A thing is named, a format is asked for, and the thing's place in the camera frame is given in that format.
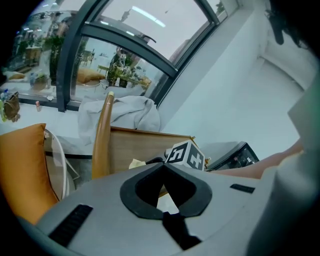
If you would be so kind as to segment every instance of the window sill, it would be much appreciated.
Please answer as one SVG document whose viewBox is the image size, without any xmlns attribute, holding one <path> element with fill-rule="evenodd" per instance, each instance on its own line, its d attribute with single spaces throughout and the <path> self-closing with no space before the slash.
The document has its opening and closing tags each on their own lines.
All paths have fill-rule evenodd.
<svg viewBox="0 0 320 256">
<path fill-rule="evenodd" d="M 45 123 L 46 128 L 59 138 L 65 154 L 92 156 L 93 145 L 84 145 L 79 137 L 77 111 L 59 112 L 54 107 L 41 106 L 38 112 L 35 105 L 20 103 L 19 114 L 17 122 L 0 120 L 0 135 Z"/>
</svg>

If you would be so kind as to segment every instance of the black vent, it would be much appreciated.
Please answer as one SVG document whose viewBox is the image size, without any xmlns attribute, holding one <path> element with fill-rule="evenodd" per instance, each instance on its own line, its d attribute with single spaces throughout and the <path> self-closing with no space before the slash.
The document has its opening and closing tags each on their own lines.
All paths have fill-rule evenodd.
<svg viewBox="0 0 320 256">
<path fill-rule="evenodd" d="M 79 204 L 49 235 L 58 244 L 66 247 L 77 231 L 80 229 L 86 218 L 92 211 L 92 207 Z"/>
</svg>

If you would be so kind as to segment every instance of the orange pillow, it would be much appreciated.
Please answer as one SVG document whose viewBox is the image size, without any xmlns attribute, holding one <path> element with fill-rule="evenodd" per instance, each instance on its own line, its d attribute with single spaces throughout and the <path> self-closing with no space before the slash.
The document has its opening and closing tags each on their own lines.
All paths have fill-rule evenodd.
<svg viewBox="0 0 320 256">
<path fill-rule="evenodd" d="M 46 124 L 0 136 L 0 186 L 13 213 L 32 224 L 58 202 L 44 151 Z"/>
</svg>

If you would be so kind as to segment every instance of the wooden chair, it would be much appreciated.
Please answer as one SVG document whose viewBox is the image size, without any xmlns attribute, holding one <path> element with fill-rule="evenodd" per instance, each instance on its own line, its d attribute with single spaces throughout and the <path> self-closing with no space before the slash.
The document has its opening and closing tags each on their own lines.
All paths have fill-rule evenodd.
<svg viewBox="0 0 320 256">
<path fill-rule="evenodd" d="M 100 114 L 92 154 L 92 179 L 111 174 L 109 139 L 110 118 L 115 94 L 110 91 Z"/>
<path fill-rule="evenodd" d="M 126 171 L 133 159 L 149 161 L 191 136 L 110 126 L 114 93 L 109 92 L 96 129 L 92 154 L 92 179 Z"/>
</svg>

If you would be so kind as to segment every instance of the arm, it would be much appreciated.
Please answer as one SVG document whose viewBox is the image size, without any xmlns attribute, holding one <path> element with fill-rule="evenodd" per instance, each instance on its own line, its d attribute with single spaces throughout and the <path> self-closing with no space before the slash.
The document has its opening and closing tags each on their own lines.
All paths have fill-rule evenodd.
<svg viewBox="0 0 320 256">
<path fill-rule="evenodd" d="M 299 153 L 302 150 L 303 147 L 299 139 L 293 146 L 291 146 L 287 150 L 281 153 L 273 154 L 255 164 L 237 169 L 217 170 L 212 173 L 260 179 L 265 169 L 272 166 L 278 166 L 283 159 L 293 154 Z"/>
</svg>

